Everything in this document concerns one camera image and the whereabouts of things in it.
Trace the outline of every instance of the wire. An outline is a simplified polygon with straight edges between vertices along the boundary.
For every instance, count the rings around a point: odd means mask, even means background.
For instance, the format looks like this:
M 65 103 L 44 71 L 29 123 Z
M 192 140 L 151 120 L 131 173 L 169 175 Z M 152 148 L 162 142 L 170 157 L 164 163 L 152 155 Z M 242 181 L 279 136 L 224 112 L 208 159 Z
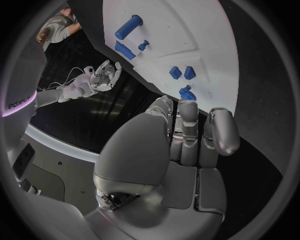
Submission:
M 60 84 L 59 82 L 55 81 L 55 82 L 50 83 L 50 85 L 48 86 L 48 88 L 42 89 L 41 87 L 37 86 L 37 89 L 38 89 L 38 90 L 41 90 L 41 91 L 45 91 L 45 90 L 49 90 L 49 89 L 53 89 L 53 88 L 59 87 L 59 86 L 52 86 L 52 87 L 50 87 L 52 84 L 58 84 L 58 85 L 60 85 L 60 86 L 64 86 L 64 85 L 70 83 L 72 80 L 74 80 L 74 79 L 76 78 L 76 77 L 75 77 L 75 78 L 73 78 L 73 79 L 71 79 L 71 80 L 68 81 L 68 78 L 70 77 L 70 74 L 71 74 L 71 72 L 72 72 L 74 69 L 79 69 L 80 71 L 82 71 L 82 73 L 85 73 L 85 72 L 84 72 L 83 70 L 81 70 L 79 67 L 73 67 L 72 70 L 69 72 L 69 74 L 68 74 L 68 76 L 67 76 L 67 78 L 66 78 L 66 80 L 64 81 L 63 84 Z

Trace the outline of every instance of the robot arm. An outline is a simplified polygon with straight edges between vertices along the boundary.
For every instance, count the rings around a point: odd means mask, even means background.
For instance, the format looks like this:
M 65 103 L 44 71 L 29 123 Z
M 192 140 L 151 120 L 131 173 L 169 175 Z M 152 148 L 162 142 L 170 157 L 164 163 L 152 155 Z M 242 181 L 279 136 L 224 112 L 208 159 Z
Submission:
M 119 62 L 115 63 L 116 71 L 110 61 L 103 62 L 96 71 L 92 66 L 84 68 L 80 74 L 69 85 L 61 85 L 54 90 L 38 92 L 35 99 L 36 111 L 38 108 L 52 104 L 63 103 L 70 99 L 88 98 L 98 92 L 111 90 L 120 78 L 122 68 Z

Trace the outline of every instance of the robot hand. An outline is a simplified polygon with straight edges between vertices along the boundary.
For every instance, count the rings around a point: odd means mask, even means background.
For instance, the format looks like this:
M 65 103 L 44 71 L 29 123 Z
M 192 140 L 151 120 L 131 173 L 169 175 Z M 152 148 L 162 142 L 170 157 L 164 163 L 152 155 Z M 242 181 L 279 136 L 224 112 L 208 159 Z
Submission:
M 116 71 L 110 61 L 103 62 L 96 71 L 92 66 L 84 68 L 83 74 L 75 78 L 68 86 L 59 86 L 56 90 L 62 90 L 59 103 L 70 99 L 87 98 L 98 92 L 111 90 L 118 81 L 122 68 L 119 62 L 115 63 Z

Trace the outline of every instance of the blue cube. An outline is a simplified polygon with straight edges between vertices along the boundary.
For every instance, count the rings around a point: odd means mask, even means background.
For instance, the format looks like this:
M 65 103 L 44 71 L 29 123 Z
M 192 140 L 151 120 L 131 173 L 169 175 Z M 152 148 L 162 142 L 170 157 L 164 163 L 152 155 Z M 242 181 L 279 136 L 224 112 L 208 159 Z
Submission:
M 174 79 L 179 79 L 179 77 L 182 75 L 181 71 L 176 66 L 174 66 L 169 73 Z
M 195 73 L 194 69 L 191 66 L 186 67 L 184 77 L 187 80 L 191 80 L 194 77 L 196 77 L 196 73 Z

